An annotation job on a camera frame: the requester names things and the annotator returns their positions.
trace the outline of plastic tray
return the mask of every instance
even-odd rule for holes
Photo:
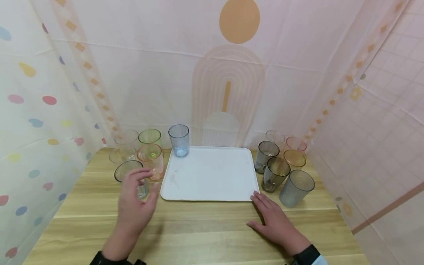
[[[190,146],[186,157],[172,150],[160,194],[169,201],[250,201],[259,192],[247,148]]]

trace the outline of blue cup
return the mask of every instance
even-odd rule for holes
[[[169,128],[169,137],[171,138],[172,148],[178,157],[184,157],[189,152],[189,129],[187,126],[177,124]]]

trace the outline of hand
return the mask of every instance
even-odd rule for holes
[[[150,189],[146,202],[138,199],[137,189],[143,179],[152,176],[150,169],[130,171],[123,179],[118,202],[118,220],[115,229],[102,249],[105,258],[112,261],[126,259],[147,226],[156,208],[159,197],[159,183]]]
[[[254,191],[250,199],[264,217],[265,225],[249,221],[247,225],[258,231],[264,237],[281,245],[290,255],[296,255],[311,245],[285,215],[281,207],[264,194]]]

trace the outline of clear cup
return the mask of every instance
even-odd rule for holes
[[[137,151],[137,159],[144,163],[146,168],[153,170],[151,180],[163,177],[163,153],[162,148],[156,144],[147,144]]]
[[[266,192],[274,192],[290,174],[290,166],[287,161],[273,157],[268,160],[264,173],[262,189]]]
[[[259,143],[258,152],[256,154],[255,171],[259,174],[263,174],[268,160],[277,156],[279,153],[280,148],[273,142],[263,141]]]
[[[177,124],[169,128],[168,134],[176,156],[184,157],[188,154],[189,132],[188,127],[182,124]]]
[[[280,149],[284,147],[286,136],[284,133],[279,132],[277,130],[269,130],[265,133],[266,139],[268,141],[273,142],[276,144]]]
[[[124,130],[120,131],[114,137],[114,141],[119,149],[131,149],[135,148],[136,150],[140,146],[138,141],[138,132],[135,130]]]
[[[285,151],[283,158],[289,163],[291,170],[302,169],[306,165],[306,158],[297,150]]]
[[[290,136],[286,139],[286,144],[284,145],[283,151],[296,150],[299,152],[304,152],[306,150],[306,147],[306,143],[302,139],[297,138],[295,136]]]
[[[280,192],[280,201],[288,208],[294,207],[315,188],[315,181],[302,170],[293,170]]]
[[[156,144],[162,147],[162,134],[159,132],[159,130],[156,129],[147,129],[142,131],[138,135],[138,140],[140,141],[141,145],[146,144]]]
[[[124,176],[133,169],[143,168],[143,164],[140,161],[131,160],[123,162],[115,170],[115,179],[117,182],[122,182]],[[138,198],[143,199],[149,193],[149,182],[147,179],[143,179],[143,185],[138,186],[137,194]]]
[[[122,164],[123,162],[135,160],[135,153],[137,150],[133,147],[127,149],[113,149],[109,154],[109,160],[117,165]]]

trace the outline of table surface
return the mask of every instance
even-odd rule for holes
[[[110,149],[98,151],[38,240],[24,264],[89,264],[109,237],[117,217],[120,184],[113,178]],[[167,165],[170,150],[164,151]],[[294,208],[266,193],[329,264],[369,264],[336,205],[308,161],[303,170],[315,189]],[[150,265],[283,265],[291,258],[246,226],[260,220],[251,202],[183,202],[159,197],[156,212],[129,261]]]

